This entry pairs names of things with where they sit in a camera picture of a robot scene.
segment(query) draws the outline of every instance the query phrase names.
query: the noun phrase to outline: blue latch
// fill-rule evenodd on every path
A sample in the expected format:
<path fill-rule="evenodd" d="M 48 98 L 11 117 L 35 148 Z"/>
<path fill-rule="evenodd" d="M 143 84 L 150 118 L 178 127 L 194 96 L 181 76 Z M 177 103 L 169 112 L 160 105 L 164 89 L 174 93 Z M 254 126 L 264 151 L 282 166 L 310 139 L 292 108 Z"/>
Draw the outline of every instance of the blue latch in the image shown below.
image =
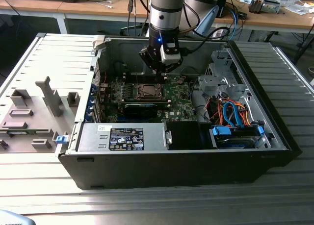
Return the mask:
<path fill-rule="evenodd" d="M 258 126 L 257 129 L 258 129 L 258 131 L 260 132 L 261 135 L 264 134 L 264 129 L 263 129 L 262 126 Z"/>
<path fill-rule="evenodd" d="M 231 130 L 227 126 L 215 126 L 212 129 L 214 135 L 231 135 Z"/>
<path fill-rule="evenodd" d="M 56 138 L 55 143 L 57 143 L 57 144 L 67 144 L 67 143 L 69 143 L 69 135 L 59 135 Z"/>

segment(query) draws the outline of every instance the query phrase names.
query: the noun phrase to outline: wooden desk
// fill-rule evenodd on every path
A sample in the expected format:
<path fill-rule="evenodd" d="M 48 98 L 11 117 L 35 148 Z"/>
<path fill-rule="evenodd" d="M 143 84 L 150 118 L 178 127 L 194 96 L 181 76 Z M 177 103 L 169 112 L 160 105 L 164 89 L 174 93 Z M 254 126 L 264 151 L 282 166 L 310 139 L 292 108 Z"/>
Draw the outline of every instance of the wooden desk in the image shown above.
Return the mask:
<path fill-rule="evenodd" d="M 108 8 L 96 2 L 78 0 L 77 3 L 66 3 L 49 0 L 8 0 L 10 4 L 23 16 L 39 16 L 56 18 L 61 33 L 68 33 L 66 19 L 104 20 L 104 21 L 127 21 L 127 6 L 129 0 L 112 0 L 113 8 Z M 306 14 L 300 16 L 284 8 L 279 14 L 253 14 L 248 10 L 248 4 L 233 0 L 235 6 L 240 11 L 247 13 L 247 20 L 244 29 L 268 30 L 282 32 L 307 33 L 314 23 L 313 15 Z M 146 18 L 146 10 L 139 0 L 136 0 L 136 21 L 143 22 Z M 10 6 L 0 0 L 0 14 L 16 15 Z M 233 22 L 230 15 L 216 19 L 215 27 L 229 26 Z"/>
<path fill-rule="evenodd" d="M 233 0 L 235 6 L 239 9 L 239 11 L 247 13 L 247 20 L 245 22 L 245 27 L 252 27 L 252 26 L 260 26 L 261 28 L 267 27 L 278 27 L 277 30 L 284 31 L 285 29 L 290 30 L 293 29 L 305 29 L 310 30 L 313 23 L 313 14 L 305 14 L 305 15 L 298 15 L 293 13 L 285 8 L 281 8 L 278 14 L 270 14 L 270 13 L 260 13 L 254 14 L 249 12 L 249 4 L 238 2 L 239 0 Z M 232 18 L 223 18 L 225 23 L 232 23 Z"/>
<path fill-rule="evenodd" d="M 103 4 L 111 5 L 113 8 L 105 7 L 96 2 L 86 0 L 78 0 L 76 3 L 63 2 L 59 9 L 59 13 L 87 14 L 87 15 L 103 15 L 113 17 L 127 17 L 129 0 L 111 0 L 112 3 L 102 2 Z M 136 0 L 136 17 L 146 18 L 146 9 L 141 4 L 140 0 Z"/>

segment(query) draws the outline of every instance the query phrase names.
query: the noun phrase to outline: green circuit board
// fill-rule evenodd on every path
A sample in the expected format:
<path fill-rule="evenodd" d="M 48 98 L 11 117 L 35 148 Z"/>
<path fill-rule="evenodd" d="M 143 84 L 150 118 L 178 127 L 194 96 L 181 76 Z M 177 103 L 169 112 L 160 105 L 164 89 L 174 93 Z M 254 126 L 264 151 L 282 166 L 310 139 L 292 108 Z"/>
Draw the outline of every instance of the green circuit board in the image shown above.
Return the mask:
<path fill-rule="evenodd" d="M 103 105 L 105 122 L 161 123 L 164 121 L 196 120 L 195 115 L 192 113 L 193 107 L 191 101 L 189 100 L 189 84 L 188 82 L 178 84 L 179 79 L 180 78 L 178 76 L 169 76 L 167 81 L 164 84 L 160 85 L 160 90 L 162 90 L 162 98 L 164 99 L 163 104 L 155 103 L 153 101 L 151 102 L 158 105 L 157 116 L 155 118 L 149 118 L 139 121 L 139 119 L 132 120 L 125 117 L 124 106 L 127 103 L 132 102 L 124 100 L 123 95 L 121 95 L 121 90 L 123 90 L 125 85 L 121 77 L 116 77 L 114 80 L 109 82 L 106 91 L 107 98 L 105 99 Z M 130 88 L 131 96 L 133 93 L 135 93 L 136 88 L 140 85 L 143 84 L 128 84 L 128 86 L 132 86 Z M 150 101 L 143 100 L 141 101 L 141 103 L 150 103 Z"/>

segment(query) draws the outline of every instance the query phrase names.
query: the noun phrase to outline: warning label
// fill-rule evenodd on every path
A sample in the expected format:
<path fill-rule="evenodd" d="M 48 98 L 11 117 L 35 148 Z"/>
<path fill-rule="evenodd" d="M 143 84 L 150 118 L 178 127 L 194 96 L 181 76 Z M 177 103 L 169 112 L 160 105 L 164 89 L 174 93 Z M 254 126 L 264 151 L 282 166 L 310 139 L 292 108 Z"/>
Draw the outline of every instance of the warning label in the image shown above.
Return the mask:
<path fill-rule="evenodd" d="M 144 150 L 143 128 L 112 128 L 109 150 Z"/>

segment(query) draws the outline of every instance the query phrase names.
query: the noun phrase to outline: floor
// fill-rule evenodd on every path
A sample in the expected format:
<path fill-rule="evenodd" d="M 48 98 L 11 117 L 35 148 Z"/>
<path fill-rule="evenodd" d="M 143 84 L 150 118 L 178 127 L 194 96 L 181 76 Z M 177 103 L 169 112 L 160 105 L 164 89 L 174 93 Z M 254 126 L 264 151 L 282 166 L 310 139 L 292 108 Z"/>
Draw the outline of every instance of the floor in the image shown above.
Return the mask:
<path fill-rule="evenodd" d="M 13 16 L 12 21 L 14 22 L 12 27 L 8 27 L 6 24 L 0 27 L 0 84 L 5 80 L 5 76 L 10 74 L 38 32 L 59 33 L 57 22 L 52 18 Z M 68 25 L 72 34 L 119 35 L 120 28 L 125 27 L 126 23 L 73 19 L 68 20 Z M 262 41 L 264 37 L 265 32 L 256 32 L 251 41 Z M 299 43 L 291 33 L 273 35 L 270 42 L 274 46 L 279 46 L 290 59 L 293 59 L 298 49 L 296 44 Z M 308 73 L 308 67 L 314 66 L 313 56 L 314 48 L 310 48 L 296 65 L 309 81 L 312 80 L 312 77 Z"/>

